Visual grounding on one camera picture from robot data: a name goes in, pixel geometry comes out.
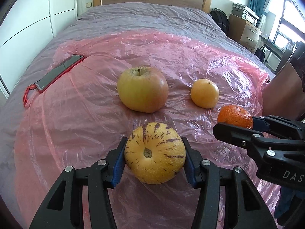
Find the striped yellow pepino melon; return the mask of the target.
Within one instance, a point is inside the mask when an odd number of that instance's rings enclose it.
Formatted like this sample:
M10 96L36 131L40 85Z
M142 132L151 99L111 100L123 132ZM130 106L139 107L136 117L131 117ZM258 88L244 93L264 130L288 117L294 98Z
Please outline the striped yellow pepino melon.
M169 125L147 123L135 129L125 146L125 161L135 177L158 185L173 179L184 166L186 149Z

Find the steel thermos jug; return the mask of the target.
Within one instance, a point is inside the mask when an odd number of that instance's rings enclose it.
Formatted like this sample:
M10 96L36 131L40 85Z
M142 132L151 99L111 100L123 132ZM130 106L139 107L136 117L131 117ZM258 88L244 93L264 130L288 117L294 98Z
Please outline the steel thermos jug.
M304 43L296 50L262 91L262 115L304 120Z

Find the yellow orange citrus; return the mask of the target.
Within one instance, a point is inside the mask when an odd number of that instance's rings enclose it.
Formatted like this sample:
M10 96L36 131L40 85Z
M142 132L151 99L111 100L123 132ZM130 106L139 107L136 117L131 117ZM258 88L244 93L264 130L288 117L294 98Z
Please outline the yellow orange citrus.
M208 79L198 79L191 88L191 99L199 107L211 109L219 100L219 89Z

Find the dark blue tote bag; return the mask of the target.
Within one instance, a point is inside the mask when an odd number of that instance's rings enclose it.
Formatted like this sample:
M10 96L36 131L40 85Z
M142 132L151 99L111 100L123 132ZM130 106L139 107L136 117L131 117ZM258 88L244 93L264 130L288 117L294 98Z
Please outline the dark blue tote bag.
M254 55L262 62L265 61L265 46L262 45L260 48L257 48Z

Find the grey office chair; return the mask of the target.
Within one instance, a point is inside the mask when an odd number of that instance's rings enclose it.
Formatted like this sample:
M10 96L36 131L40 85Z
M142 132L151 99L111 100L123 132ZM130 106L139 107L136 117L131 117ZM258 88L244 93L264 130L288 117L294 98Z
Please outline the grey office chair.
M289 58L291 57L291 55L293 54L293 51L290 49L286 49L280 62L279 65L277 67L277 69L275 70L275 75L277 75L279 73L279 71L283 68L283 66L286 64L286 62L289 60Z

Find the glass top desk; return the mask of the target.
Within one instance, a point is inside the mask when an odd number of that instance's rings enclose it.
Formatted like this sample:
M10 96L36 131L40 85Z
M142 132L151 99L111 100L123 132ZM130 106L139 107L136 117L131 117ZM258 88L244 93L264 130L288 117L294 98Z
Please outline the glass top desk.
M267 48L272 54L274 54L278 59L281 59L284 55L284 52L278 48L273 42L265 38L263 35L259 35L263 46Z

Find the wooden drawer cabinet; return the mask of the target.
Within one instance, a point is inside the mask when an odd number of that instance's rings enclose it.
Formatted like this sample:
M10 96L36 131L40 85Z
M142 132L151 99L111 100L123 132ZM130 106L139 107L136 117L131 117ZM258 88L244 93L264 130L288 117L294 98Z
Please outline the wooden drawer cabinet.
M249 21L236 15L229 16L228 36L232 40L255 53L261 31Z

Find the yellow green apple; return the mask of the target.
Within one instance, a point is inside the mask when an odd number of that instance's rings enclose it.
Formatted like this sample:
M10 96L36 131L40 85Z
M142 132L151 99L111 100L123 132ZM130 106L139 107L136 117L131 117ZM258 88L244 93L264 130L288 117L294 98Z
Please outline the yellow green apple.
M118 79L117 91L127 108L144 113L154 113L164 107L169 95L163 74L146 66L125 70Z

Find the grey printer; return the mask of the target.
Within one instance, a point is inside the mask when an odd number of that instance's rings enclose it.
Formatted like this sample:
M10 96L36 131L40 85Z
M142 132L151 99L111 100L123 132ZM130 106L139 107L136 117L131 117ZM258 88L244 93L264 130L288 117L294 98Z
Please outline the grey printer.
M259 17L256 15L256 13L253 10L251 10L246 5L242 5L238 3L233 3L231 14L249 21L254 26L256 26L259 20Z

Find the black backpack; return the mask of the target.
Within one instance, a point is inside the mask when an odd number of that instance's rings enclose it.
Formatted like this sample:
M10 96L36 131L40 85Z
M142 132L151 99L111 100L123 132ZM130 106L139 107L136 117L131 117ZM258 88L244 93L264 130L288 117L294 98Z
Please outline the black backpack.
M225 35L228 35L230 23L226 14L222 10L214 8L211 10L210 15L213 21L218 25L218 27L220 27Z

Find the pink plastic sheet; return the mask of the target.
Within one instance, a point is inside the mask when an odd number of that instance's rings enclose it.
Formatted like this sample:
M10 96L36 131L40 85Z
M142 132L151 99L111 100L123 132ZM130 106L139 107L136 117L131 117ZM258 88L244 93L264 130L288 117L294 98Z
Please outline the pink plastic sheet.
M216 165L244 168L268 208L279 199L277 185L256 177L256 166L244 149L213 136L220 109L227 104L261 115L262 89L270 75L257 62L211 44L156 31L127 31L80 41L67 41L43 52L39 76L72 54L85 56L44 93L31 94L22 109L15 138L15 193L30 225L38 207L62 170L88 167L116 148L123 136L148 122L166 123L188 139L192 148ZM146 114L126 108L117 80L126 69L148 66L162 72L169 96L159 111ZM218 86L215 107L204 109L191 99L198 79Z

